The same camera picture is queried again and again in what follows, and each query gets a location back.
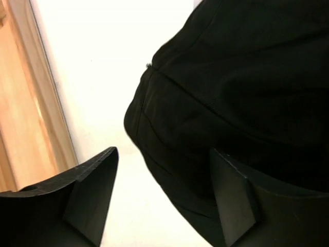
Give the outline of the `black pleated skirt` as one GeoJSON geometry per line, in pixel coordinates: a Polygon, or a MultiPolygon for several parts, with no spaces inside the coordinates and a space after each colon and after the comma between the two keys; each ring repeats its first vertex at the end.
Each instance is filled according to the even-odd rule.
{"type": "Polygon", "coordinates": [[[328,1],[201,1],[147,66],[124,127],[212,246],[225,245],[212,148],[328,192],[328,1]]]}

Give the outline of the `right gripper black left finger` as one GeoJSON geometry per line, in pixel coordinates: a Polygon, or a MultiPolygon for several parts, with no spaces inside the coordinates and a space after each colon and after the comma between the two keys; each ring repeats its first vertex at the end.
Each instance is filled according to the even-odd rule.
{"type": "Polygon", "coordinates": [[[118,168],[109,147],[18,192],[1,193],[1,246],[100,246],[118,168]]]}

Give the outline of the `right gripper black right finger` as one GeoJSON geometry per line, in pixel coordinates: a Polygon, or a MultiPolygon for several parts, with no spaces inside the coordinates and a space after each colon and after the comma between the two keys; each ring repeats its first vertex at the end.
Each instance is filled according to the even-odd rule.
{"type": "Polygon", "coordinates": [[[328,246],[328,193],[288,184],[210,151],[226,246],[328,246]]]}

